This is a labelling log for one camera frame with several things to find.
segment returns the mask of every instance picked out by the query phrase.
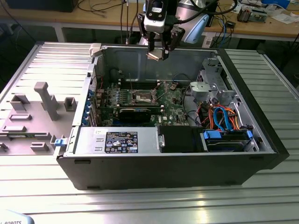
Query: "wooden table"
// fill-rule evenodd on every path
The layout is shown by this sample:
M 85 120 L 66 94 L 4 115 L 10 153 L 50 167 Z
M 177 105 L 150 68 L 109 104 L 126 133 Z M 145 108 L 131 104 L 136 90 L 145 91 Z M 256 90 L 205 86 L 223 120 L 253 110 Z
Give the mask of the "wooden table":
M 103 3 L 106 0 L 91 0 L 92 4 Z M 111 2 L 98 6 L 98 9 L 110 7 L 119 4 L 119 0 L 112 0 Z M 228 9 L 231 0 L 220 0 L 220 7 Z M 120 11 L 121 7 L 116 6 L 108 9 L 104 14 L 105 17 L 94 14 L 92 12 L 85 12 L 79 8 L 75 8 L 72 13 L 61 13 L 54 11 L 39 11 L 39 10 L 23 10 L 23 9 L 10 9 L 5 3 L 6 8 L 10 14 L 21 24 L 38 25 L 38 26 L 51 26 L 55 29 L 57 39 L 60 42 L 65 42 L 65 37 L 62 28 L 88 28 L 88 29 L 112 29 L 120 30 Z M 82 8 L 89 10 L 88 0 L 80 5 Z M 142 11 L 143 3 L 139 4 L 139 12 Z M 299 10 L 299 6 L 290 4 L 289 9 Z M 128 20 L 131 24 L 133 17 L 136 13 L 136 3 L 130 3 Z M 233 37 L 261 39 L 261 40 L 280 40 L 280 41 L 293 41 L 299 32 L 299 23 L 284 24 L 271 17 L 268 17 L 266 23 L 259 22 L 238 22 L 237 14 L 228 13 L 226 17 L 228 20 L 235 22 Z M 123 29 L 126 27 L 126 6 L 123 10 Z M 0 8 L 0 23 L 8 24 L 15 23 L 4 11 Z M 134 23 L 134 31 L 138 31 L 137 20 Z M 213 37 L 221 32 L 222 28 L 217 20 L 214 20 L 212 26 L 205 28 L 203 35 Z

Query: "power supply label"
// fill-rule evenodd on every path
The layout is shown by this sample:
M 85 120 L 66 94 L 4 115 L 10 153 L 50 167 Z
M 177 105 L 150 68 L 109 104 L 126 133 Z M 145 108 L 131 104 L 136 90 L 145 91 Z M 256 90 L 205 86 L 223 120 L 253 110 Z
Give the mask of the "power supply label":
M 107 132 L 105 153 L 138 153 L 137 132 Z

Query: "workbench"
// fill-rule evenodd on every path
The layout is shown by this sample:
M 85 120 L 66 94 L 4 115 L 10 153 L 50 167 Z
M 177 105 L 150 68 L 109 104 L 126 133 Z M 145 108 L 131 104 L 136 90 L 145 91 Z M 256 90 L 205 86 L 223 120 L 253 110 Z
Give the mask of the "workbench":
M 92 4 L 106 2 L 104 0 L 91 0 Z M 112 0 L 111 2 L 103 5 L 103 8 L 119 4 L 118 0 Z M 219 4 L 222 9 L 228 9 L 232 3 L 231 0 L 220 0 Z M 63 28 L 86 28 L 86 29 L 107 29 L 107 30 L 120 30 L 120 10 L 121 7 L 113 7 L 107 10 L 106 17 L 96 15 L 92 12 L 85 12 L 78 7 L 74 9 L 72 13 L 61 13 L 53 11 L 39 11 L 39 10 L 23 10 L 23 9 L 10 9 L 5 3 L 6 8 L 10 14 L 20 23 L 24 25 L 33 26 L 49 26 L 55 29 L 57 39 L 59 42 L 67 42 Z M 83 2 L 80 5 L 82 8 L 89 10 L 88 1 Z M 139 12 L 143 9 L 143 3 L 139 4 Z M 299 10 L 299 6 L 290 4 L 288 9 Z M 129 25 L 131 24 L 133 17 L 136 13 L 136 3 L 129 4 Z M 299 23 L 284 24 L 271 17 L 268 17 L 265 23 L 248 22 L 242 23 L 237 21 L 236 13 L 226 14 L 228 20 L 235 22 L 236 26 L 232 37 L 236 38 L 248 38 L 248 39 L 260 39 L 260 40 L 276 40 L 276 41 L 293 41 L 299 32 Z M 123 9 L 123 30 L 126 29 L 126 6 Z M 0 8 L 0 24 L 15 23 L 9 15 Z M 135 20 L 134 31 L 139 31 L 137 20 Z M 214 37 L 219 35 L 222 31 L 221 26 L 214 20 L 211 27 L 205 28 L 203 35 L 208 37 Z
M 48 82 L 57 101 L 79 98 L 92 61 L 89 48 L 86 43 L 34 46 L 0 94 L 0 122 L 16 93 L 40 100 L 33 90 L 36 81 Z M 94 191 L 75 189 L 52 155 L 2 155 L 0 207 L 30 215 L 36 224 L 298 223 L 298 92 L 267 56 L 226 52 L 290 153 L 273 170 L 259 171 L 242 186 Z

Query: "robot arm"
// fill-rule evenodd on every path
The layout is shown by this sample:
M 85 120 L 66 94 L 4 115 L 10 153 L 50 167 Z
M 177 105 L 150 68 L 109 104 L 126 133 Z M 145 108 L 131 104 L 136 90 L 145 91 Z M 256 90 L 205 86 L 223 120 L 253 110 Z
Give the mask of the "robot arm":
M 217 1 L 206 4 L 205 0 L 200 0 L 196 4 L 193 0 L 147 0 L 146 13 L 137 16 L 141 35 L 148 41 L 147 56 L 157 61 L 165 60 L 182 39 L 196 43 L 209 19 L 208 14 L 227 13 L 237 6 L 234 0 L 235 6 L 226 12 L 208 12 L 206 9 Z M 155 48 L 156 35 L 161 39 L 162 49 Z

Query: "green circuit board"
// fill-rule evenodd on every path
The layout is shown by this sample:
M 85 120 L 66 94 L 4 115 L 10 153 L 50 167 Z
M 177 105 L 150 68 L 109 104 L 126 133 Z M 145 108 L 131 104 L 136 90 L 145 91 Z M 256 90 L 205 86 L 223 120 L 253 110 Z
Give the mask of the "green circuit board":
M 170 90 L 171 82 L 163 83 L 157 90 L 121 89 L 111 85 L 106 89 L 104 104 L 99 110 L 99 126 L 185 126 L 188 122 L 181 104 L 182 90 Z M 141 108 L 151 110 L 150 122 L 121 123 L 118 119 L 120 109 Z

